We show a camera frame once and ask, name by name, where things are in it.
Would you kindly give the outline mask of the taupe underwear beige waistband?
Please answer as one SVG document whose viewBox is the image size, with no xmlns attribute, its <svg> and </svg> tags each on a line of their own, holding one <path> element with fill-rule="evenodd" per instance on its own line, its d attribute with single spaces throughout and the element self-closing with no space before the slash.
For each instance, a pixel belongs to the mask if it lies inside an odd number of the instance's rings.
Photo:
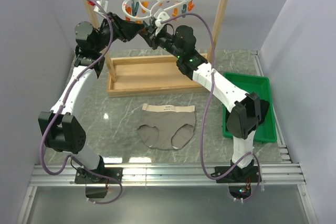
<svg viewBox="0 0 336 224">
<path fill-rule="evenodd" d="M 180 150 L 193 137 L 195 106 L 143 104 L 137 132 L 144 145 L 162 151 Z"/>
</svg>

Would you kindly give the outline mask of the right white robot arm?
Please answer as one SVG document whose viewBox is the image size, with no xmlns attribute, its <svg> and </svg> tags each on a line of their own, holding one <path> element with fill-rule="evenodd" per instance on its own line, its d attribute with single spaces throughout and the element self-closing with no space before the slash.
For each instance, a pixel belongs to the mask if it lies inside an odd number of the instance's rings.
<svg viewBox="0 0 336 224">
<path fill-rule="evenodd" d="M 253 141 L 262 119 L 260 97 L 255 92 L 248 93 L 228 81 L 196 49 L 196 38 L 189 26 L 178 26 L 174 34 L 167 32 L 168 22 L 161 28 L 154 25 L 144 27 L 138 34 L 152 48 L 162 48 L 177 58 L 179 71 L 189 79 L 207 89 L 209 97 L 216 97 L 229 112 L 226 123 L 234 140 L 231 166 L 223 174 L 207 174 L 212 180 L 232 176 L 234 182 L 243 182 L 257 162 L 253 154 Z"/>
</svg>

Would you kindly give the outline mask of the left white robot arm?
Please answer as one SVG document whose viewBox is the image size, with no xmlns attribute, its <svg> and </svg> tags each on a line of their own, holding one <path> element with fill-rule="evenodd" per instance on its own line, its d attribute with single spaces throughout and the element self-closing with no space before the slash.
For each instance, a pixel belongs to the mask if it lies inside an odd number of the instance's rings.
<svg viewBox="0 0 336 224">
<path fill-rule="evenodd" d="M 41 112 L 38 123 L 42 133 L 39 150 L 40 164 L 49 175 L 52 172 L 44 161 L 44 149 L 67 153 L 67 159 L 79 164 L 77 175 L 91 183 L 108 182 L 108 172 L 103 158 L 86 144 L 86 133 L 77 120 L 85 96 L 99 78 L 105 55 L 112 42 L 132 40 L 145 26 L 121 19 L 108 13 L 99 28 L 90 22 L 80 22 L 75 27 L 76 60 L 69 83 L 61 97 L 48 111 Z"/>
</svg>

